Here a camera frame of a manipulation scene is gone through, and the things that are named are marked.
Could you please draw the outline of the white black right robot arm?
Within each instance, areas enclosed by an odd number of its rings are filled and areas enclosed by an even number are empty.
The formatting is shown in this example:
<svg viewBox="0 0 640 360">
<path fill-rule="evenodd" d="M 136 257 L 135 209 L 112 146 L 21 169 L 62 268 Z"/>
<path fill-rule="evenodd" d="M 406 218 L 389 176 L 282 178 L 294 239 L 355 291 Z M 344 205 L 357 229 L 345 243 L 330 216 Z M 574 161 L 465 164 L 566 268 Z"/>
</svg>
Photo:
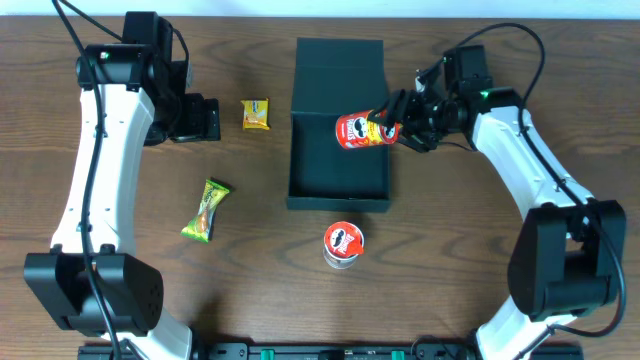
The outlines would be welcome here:
<svg viewBox="0 0 640 360">
<path fill-rule="evenodd" d="M 445 52 L 370 120 L 395 127 L 403 145 L 434 150 L 461 133 L 513 197 L 523 225 L 511 255 L 509 295 L 481 325 L 463 359 L 527 359 L 558 331 L 596 309 L 626 304 L 622 270 L 626 215 L 577 183 L 535 129 L 523 98 L 497 87 L 480 45 Z"/>
</svg>

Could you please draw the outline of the red Pringles can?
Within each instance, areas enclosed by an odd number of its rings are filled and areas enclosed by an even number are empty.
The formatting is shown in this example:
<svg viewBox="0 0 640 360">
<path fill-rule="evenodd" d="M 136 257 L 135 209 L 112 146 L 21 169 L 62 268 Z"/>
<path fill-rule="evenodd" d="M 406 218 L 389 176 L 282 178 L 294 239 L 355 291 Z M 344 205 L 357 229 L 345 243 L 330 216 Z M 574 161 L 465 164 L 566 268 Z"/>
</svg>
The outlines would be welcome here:
<svg viewBox="0 0 640 360">
<path fill-rule="evenodd" d="M 344 149 L 365 148 L 394 144 L 400 134 L 401 125 L 386 128 L 370 122 L 368 115 L 372 110 L 340 116 L 336 121 L 335 132 L 340 146 Z"/>
</svg>

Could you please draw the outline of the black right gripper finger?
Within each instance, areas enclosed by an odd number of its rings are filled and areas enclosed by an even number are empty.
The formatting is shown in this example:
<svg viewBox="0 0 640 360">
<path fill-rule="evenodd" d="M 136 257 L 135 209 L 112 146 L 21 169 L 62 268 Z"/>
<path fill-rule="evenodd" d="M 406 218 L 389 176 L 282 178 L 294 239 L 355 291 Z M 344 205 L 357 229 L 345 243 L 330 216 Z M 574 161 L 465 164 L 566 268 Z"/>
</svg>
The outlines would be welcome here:
<svg viewBox="0 0 640 360">
<path fill-rule="evenodd" d="M 391 128 L 396 124 L 404 123 L 407 107 L 407 91 L 397 90 L 380 107 L 369 113 L 368 120 L 386 128 Z"/>
<path fill-rule="evenodd" d="M 436 144 L 433 141 L 424 142 L 420 138 L 416 138 L 414 135 L 400 135 L 398 142 L 418 153 L 427 153 L 436 149 Z"/>
</svg>

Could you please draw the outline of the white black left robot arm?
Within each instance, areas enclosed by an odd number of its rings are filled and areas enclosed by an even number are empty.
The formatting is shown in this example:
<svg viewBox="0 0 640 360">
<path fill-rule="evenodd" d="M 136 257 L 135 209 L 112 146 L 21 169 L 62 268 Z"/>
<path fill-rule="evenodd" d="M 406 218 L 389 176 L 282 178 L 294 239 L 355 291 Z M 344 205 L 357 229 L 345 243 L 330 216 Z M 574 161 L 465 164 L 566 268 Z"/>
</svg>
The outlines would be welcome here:
<svg viewBox="0 0 640 360">
<path fill-rule="evenodd" d="M 134 208 L 142 151 L 165 141 L 220 139 L 219 105 L 190 91 L 183 40 L 154 12 L 126 14 L 108 44 L 81 46 L 82 125 L 70 193 L 45 253 L 24 279 L 64 331 L 104 338 L 103 359 L 205 359 L 208 347 L 163 305 L 161 273 L 136 257 Z"/>
</svg>

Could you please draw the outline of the brown Pringles can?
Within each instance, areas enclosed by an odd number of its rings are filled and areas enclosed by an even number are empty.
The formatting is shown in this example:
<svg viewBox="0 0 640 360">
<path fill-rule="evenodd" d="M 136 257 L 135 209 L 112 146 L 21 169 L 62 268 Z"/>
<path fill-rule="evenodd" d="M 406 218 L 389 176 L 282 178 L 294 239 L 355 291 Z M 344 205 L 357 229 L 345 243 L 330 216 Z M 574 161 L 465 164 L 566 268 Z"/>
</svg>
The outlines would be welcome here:
<svg viewBox="0 0 640 360">
<path fill-rule="evenodd" d="M 364 253 L 364 243 L 364 234 L 356 225 L 339 221 L 324 234 L 323 256 L 334 269 L 347 269 Z"/>
</svg>

